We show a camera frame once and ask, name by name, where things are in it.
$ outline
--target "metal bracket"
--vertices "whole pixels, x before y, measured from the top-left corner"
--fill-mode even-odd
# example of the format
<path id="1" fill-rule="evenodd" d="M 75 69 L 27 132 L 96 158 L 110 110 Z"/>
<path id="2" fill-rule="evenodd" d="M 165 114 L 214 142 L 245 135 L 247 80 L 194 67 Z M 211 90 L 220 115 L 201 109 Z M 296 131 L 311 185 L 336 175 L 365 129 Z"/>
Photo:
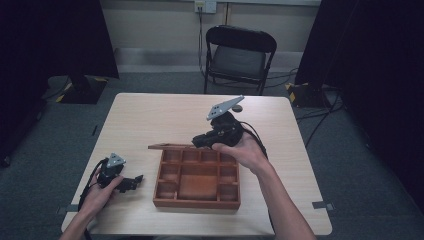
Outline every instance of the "metal bracket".
<path id="1" fill-rule="evenodd" d="M 222 102 L 220 104 L 216 104 L 212 106 L 211 111 L 209 112 L 208 116 L 206 117 L 206 120 L 211 120 L 216 117 L 221 116 L 222 114 L 226 113 L 228 110 L 230 110 L 234 105 L 239 103 L 241 100 L 244 99 L 243 95 L 240 95 L 239 97 L 236 97 L 234 99 Z"/>
<path id="2" fill-rule="evenodd" d="M 56 214 L 65 215 L 68 212 L 78 212 L 78 204 L 69 204 L 66 207 L 58 207 Z"/>
<path id="3" fill-rule="evenodd" d="M 324 201 L 321 202 L 313 202 L 312 206 L 314 207 L 314 209 L 320 209 L 320 208 L 325 208 L 327 209 L 327 211 L 332 211 L 335 210 L 336 208 L 334 207 L 333 203 L 325 203 Z"/>
<path id="4" fill-rule="evenodd" d="M 111 153 L 109 161 L 107 162 L 107 168 L 124 165 L 126 162 L 125 159 L 121 158 L 116 153 Z"/>

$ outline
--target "black object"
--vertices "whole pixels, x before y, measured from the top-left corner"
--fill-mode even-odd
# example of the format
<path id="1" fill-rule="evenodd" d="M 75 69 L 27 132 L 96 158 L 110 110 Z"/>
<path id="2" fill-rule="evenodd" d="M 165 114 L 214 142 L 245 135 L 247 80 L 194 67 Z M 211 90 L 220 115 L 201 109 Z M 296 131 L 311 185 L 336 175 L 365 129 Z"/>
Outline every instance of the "black object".
<path id="1" fill-rule="evenodd" d="M 97 104 L 107 81 L 84 75 L 69 75 L 71 86 L 59 97 L 60 103 Z"/>
<path id="2" fill-rule="evenodd" d="M 104 188 L 109 185 L 114 178 L 119 176 L 122 169 L 124 168 L 124 165 L 118 165 L 108 168 L 107 161 L 102 162 L 101 170 L 99 176 L 97 177 L 97 183 L 100 185 L 101 188 Z M 137 185 L 141 183 L 142 180 L 143 175 L 140 175 L 134 179 L 124 178 L 122 182 L 116 187 L 116 189 L 118 189 L 121 193 L 124 193 L 127 190 L 135 190 L 137 188 Z"/>
<path id="3" fill-rule="evenodd" d="M 197 148 L 212 148 L 214 143 L 223 143 L 230 147 L 235 146 L 243 136 L 244 128 L 230 112 L 225 112 L 211 121 L 212 131 L 195 136 L 192 143 Z"/>
<path id="4" fill-rule="evenodd" d="M 97 178 L 97 184 L 99 184 L 100 187 L 104 188 L 107 185 L 109 185 L 114 178 L 119 176 L 119 173 L 121 173 L 122 169 L 124 168 L 123 163 L 125 163 L 125 161 L 123 161 L 122 164 L 119 164 L 117 166 L 112 166 L 109 168 L 107 167 L 107 165 L 109 164 L 109 158 L 105 158 L 101 160 L 99 163 L 97 163 L 96 167 L 91 172 L 90 178 L 88 179 L 88 182 L 85 185 L 85 188 L 80 196 L 80 201 L 78 203 L 78 211 L 81 210 L 81 207 L 84 204 L 85 198 L 88 195 L 88 191 L 90 190 L 90 187 L 93 186 L 93 185 L 90 186 L 90 182 L 91 182 L 91 179 L 93 179 L 94 174 L 96 174 L 97 168 L 101 165 L 99 177 Z M 119 192 L 121 193 L 125 192 L 126 190 L 135 190 L 137 188 L 138 183 L 140 183 L 142 180 L 143 180 L 143 175 L 140 175 L 136 177 L 135 179 L 124 178 L 122 182 L 116 187 L 116 189 L 118 189 Z M 92 239 L 88 229 L 85 229 L 84 236 L 85 236 L 85 239 L 87 240 Z"/>
<path id="5" fill-rule="evenodd" d="M 119 78 L 99 0 L 0 0 L 0 35 L 1 161 L 43 109 L 50 77 Z"/>
<path id="6" fill-rule="evenodd" d="M 275 39 L 268 33 L 219 25 L 206 33 L 207 55 L 205 85 L 208 76 L 257 85 L 262 95 L 271 61 L 277 49 Z M 211 44 L 217 46 L 212 55 Z"/>
<path id="7" fill-rule="evenodd" d="M 343 89 L 343 102 L 368 145 L 422 212 L 423 11 L 422 1 L 322 0 L 296 78 L 301 84 L 315 75 L 316 83 Z M 326 78 L 320 69 L 329 69 Z"/>
<path id="8" fill-rule="evenodd" d="M 333 86 L 330 71 L 346 40 L 346 32 L 354 17 L 358 0 L 322 0 L 312 26 L 305 51 L 299 64 L 295 85 L 287 91 L 297 107 L 329 107 L 330 104 L 322 91 L 323 84 Z"/>

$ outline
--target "hand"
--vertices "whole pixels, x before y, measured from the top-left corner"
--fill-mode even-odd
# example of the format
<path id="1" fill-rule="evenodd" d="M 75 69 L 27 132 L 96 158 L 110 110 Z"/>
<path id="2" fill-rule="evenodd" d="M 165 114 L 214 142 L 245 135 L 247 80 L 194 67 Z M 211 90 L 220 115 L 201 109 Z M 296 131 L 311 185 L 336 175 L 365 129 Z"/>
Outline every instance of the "hand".
<path id="1" fill-rule="evenodd" d="M 84 200 L 84 203 L 81 207 L 80 212 L 87 214 L 90 218 L 94 218 L 98 212 L 100 212 L 103 207 L 108 202 L 113 190 L 122 182 L 124 177 L 117 176 L 114 178 L 111 183 L 105 188 L 101 188 L 97 184 L 97 176 L 100 173 L 100 168 L 96 170 L 93 178 L 90 182 L 90 190 L 88 191 L 87 197 Z"/>
<path id="2" fill-rule="evenodd" d="M 249 168 L 254 174 L 257 174 L 257 171 L 264 163 L 268 163 L 258 143 L 253 136 L 246 132 L 243 133 L 241 140 L 234 147 L 215 143 L 212 145 L 212 149 L 234 157 L 241 165 Z"/>

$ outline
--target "black curtain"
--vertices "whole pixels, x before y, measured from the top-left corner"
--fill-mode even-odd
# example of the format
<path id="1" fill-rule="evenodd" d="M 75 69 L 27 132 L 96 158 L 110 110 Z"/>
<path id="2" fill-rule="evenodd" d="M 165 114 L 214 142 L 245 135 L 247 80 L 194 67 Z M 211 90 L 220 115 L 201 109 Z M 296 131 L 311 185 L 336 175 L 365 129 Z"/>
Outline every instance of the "black curtain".
<path id="1" fill-rule="evenodd" d="M 323 0 L 296 84 L 342 88 L 372 150 L 424 212 L 424 2 Z"/>
<path id="2" fill-rule="evenodd" d="M 118 78 L 99 0 L 0 0 L 0 158 L 51 76 Z"/>

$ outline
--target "right hand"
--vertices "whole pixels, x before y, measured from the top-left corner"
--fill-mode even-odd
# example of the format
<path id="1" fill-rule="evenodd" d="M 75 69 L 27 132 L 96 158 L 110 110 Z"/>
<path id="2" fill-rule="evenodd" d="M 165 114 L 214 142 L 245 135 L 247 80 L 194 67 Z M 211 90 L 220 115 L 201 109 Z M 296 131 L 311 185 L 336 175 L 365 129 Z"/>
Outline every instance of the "right hand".
<path id="1" fill-rule="evenodd" d="M 215 143 L 212 145 L 212 149 L 234 157 L 241 165 L 249 168 L 254 174 L 257 174 L 261 166 L 268 162 L 258 143 L 246 132 L 243 133 L 240 142 L 234 147 Z"/>

